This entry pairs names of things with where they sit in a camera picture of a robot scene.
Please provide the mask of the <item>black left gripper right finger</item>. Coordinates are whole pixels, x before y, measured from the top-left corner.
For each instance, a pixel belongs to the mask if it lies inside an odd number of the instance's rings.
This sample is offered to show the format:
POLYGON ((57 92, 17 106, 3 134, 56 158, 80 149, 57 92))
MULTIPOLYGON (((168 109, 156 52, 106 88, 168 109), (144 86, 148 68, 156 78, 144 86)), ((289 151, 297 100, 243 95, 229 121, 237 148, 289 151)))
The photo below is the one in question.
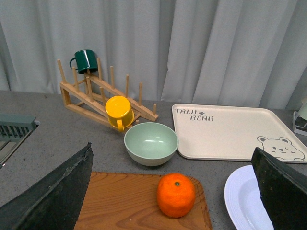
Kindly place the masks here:
POLYGON ((251 159, 260 198, 275 230, 307 228, 307 177, 260 148, 251 159))

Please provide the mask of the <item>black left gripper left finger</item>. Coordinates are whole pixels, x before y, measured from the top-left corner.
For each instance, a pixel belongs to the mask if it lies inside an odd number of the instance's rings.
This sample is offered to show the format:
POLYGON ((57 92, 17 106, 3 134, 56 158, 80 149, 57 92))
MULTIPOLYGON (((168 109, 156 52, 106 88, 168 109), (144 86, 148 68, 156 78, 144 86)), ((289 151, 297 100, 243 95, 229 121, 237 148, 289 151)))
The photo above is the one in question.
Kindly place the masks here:
POLYGON ((2 230, 72 230, 89 185, 91 144, 0 208, 2 230))

